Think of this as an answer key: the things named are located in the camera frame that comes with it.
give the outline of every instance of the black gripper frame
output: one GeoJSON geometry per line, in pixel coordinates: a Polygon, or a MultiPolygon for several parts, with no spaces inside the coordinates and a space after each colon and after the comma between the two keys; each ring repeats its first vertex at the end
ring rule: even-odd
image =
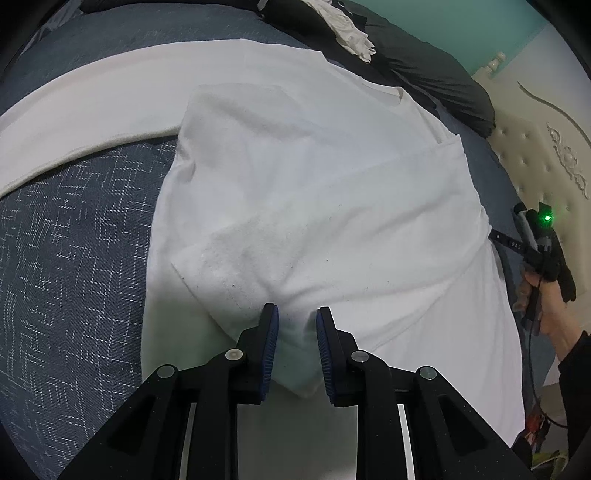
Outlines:
{"type": "Polygon", "coordinates": [[[331,403],[358,407],[357,480],[408,478],[399,404],[417,480],[534,479],[434,368],[408,372],[359,351],[353,335],[336,329],[328,307],[318,310],[316,328],[331,403]]]}
{"type": "Polygon", "coordinates": [[[268,391],[278,311],[263,308],[236,349],[179,371],[163,365],[89,440],[59,480],[176,480],[191,404],[196,404],[187,480],[236,480],[236,405],[260,404],[268,391]]]}

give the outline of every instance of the screw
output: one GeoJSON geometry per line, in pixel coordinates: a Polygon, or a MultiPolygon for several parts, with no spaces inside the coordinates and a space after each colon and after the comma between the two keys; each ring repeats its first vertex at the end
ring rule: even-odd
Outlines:
{"type": "Polygon", "coordinates": [[[351,354],[351,360],[353,362],[362,364],[363,362],[369,360],[369,354],[367,352],[364,352],[363,350],[356,350],[351,354]]]}
{"type": "Polygon", "coordinates": [[[244,353],[242,353],[242,350],[238,349],[238,348],[230,348],[230,350],[228,350],[226,352],[226,358],[228,360],[240,360],[243,357],[244,353]]]}
{"type": "Polygon", "coordinates": [[[174,367],[172,365],[163,365],[158,369],[157,373],[160,378],[170,378],[174,375],[174,367]]]}
{"type": "Polygon", "coordinates": [[[418,373],[425,380],[433,380],[435,377],[437,377],[437,370],[435,370],[433,367],[423,367],[418,371],[418,373]]]}

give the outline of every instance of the black sleeve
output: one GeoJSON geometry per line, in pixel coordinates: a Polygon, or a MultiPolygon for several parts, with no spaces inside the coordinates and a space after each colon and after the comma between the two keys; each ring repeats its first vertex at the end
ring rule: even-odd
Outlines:
{"type": "Polygon", "coordinates": [[[583,332],[558,368],[572,457],[591,427],[591,337],[587,332],[583,332]]]}

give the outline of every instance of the cable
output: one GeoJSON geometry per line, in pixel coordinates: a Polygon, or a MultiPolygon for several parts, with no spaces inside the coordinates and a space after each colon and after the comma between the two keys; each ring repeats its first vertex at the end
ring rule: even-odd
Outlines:
{"type": "MultiPolygon", "coordinates": [[[[540,275],[540,281],[538,282],[538,290],[540,289],[540,285],[542,285],[542,275],[540,275]]],[[[542,405],[540,405],[540,401],[538,399],[538,394],[535,391],[535,385],[534,385],[534,368],[532,366],[531,363],[531,337],[532,337],[532,331],[533,331],[533,325],[530,327],[530,339],[528,341],[528,345],[527,345],[527,357],[528,357],[528,363],[529,363],[529,367],[530,367],[530,382],[531,382],[531,391],[534,394],[534,401],[535,401],[535,405],[538,407],[538,410],[540,411],[540,413],[542,414],[542,416],[548,420],[552,425],[556,425],[557,427],[561,428],[561,429],[568,429],[569,427],[567,425],[562,425],[561,423],[558,423],[557,421],[551,419],[548,414],[542,410],[542,405]]]]}

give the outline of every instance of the black pillow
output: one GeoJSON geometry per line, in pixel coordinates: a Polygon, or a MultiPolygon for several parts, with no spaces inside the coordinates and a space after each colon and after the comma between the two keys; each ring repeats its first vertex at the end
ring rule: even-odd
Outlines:
{"type": "Polygon", "coordinates": [[[495,128],[495,110],[484,88],[472,80],[449,53],[406,33],[370,9],[342,0],[356,15],[367,18],[365,32],[390,68],[414,86],[437,98],[445,108],[480,136],[495,128]]]}
{"type": "MultiPolygon", "coordinates": [[[[338,0],[333,0],[333,5],[343,6],[339,5],[338,0]]],[[[353,22],[356,22],[359,29],[364,28],[365,17],[349,11],[346,14],[353,17],[353,22]]],[[[380,52],[372,56],[371,63],[365,63],[358,56],[351,55],[336,41],[335,33],[326,21],[307,3],[301,0],[268,0],[261,15],[269,25],[309,48],[321,51],[327,60],[336,62],[365,80],[379,85],[403,87],[420,106],[439,118],[432,96],[393,71],[388,59],[380,52]]]]}

